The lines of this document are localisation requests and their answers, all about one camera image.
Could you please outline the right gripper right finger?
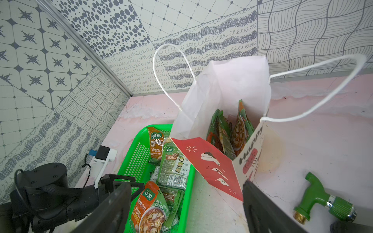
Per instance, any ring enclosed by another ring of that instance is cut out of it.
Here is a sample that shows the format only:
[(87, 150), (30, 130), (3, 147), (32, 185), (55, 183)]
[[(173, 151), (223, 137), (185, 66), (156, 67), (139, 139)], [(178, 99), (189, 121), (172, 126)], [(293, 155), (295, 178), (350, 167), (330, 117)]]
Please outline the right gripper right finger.
[(305, 233), (251, 181), (243, 185), (243, 209), (250, 233)]

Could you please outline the orange sauce packet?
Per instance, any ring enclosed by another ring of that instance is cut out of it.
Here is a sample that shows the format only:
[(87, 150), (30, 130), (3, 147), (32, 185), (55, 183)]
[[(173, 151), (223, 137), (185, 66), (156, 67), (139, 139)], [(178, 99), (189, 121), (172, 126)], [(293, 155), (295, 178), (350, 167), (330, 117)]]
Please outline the orange sauce packet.
[(160, 233), (170, 215), (160, 187), (152, 181), (145, 184), (131, 214), (131, 227), (136, 233)]

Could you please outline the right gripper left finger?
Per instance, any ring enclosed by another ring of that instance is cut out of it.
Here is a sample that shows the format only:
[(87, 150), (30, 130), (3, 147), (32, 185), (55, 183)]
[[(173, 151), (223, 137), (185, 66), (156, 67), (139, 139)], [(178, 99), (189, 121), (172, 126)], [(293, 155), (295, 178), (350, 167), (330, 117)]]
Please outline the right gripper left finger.
[(123, 233), (129, 217), (132, 189), (123, 182), (74, 233)]

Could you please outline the orange mushroom soup packet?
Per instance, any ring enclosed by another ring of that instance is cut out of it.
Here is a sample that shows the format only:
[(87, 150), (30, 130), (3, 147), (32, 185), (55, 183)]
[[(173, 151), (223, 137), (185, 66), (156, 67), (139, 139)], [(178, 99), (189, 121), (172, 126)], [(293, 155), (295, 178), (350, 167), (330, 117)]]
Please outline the orange mushroom soup packet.
[(150, 137), (150, 163), (157, 164), (162, 158), (162, 146), (166, 134), (154, 127), (148, 127)]

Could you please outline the green dumpling packet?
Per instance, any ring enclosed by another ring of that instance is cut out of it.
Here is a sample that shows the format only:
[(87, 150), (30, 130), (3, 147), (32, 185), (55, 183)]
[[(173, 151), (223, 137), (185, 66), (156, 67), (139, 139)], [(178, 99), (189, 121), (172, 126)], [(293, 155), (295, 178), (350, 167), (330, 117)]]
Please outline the green dumpling packet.
[(232, 124), (223, 115), (223, 111), (217, 109), (212, 116), (207, 132), (207, 142), (218, 148), (229, 159), (237, 157), (231, 143)]

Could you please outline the red hotpot soup packet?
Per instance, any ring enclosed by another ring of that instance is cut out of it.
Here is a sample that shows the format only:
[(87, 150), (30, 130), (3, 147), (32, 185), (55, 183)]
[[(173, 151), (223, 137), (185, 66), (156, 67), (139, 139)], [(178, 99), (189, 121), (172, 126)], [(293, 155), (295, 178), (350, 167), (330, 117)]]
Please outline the red hotpot soup packet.
[(233, 128), (231, 137), (231, 143), (236, 156), (239, 156), (253, 133), (254, 127), (248, 119), (246, 110), (244, 108), (244, 103), (242, 100), (239, 100), (236, 125)]

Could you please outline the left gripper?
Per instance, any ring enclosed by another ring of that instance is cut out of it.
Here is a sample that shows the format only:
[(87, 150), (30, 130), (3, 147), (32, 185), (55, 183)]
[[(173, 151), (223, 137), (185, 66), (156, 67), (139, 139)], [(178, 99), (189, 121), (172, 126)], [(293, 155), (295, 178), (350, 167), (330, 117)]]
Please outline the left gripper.
[(131, 201), (145, 189), (133, 176), (106, 174), (98, 187), (70, 188), (67, 168), (61, 163), (41, 165), (33, 170), (14, 173), (15, 189), (10, 194), (12, 232), (44, 232), (69, 221), (79, 221), (92, 213), (121, 184), (135, 191)]

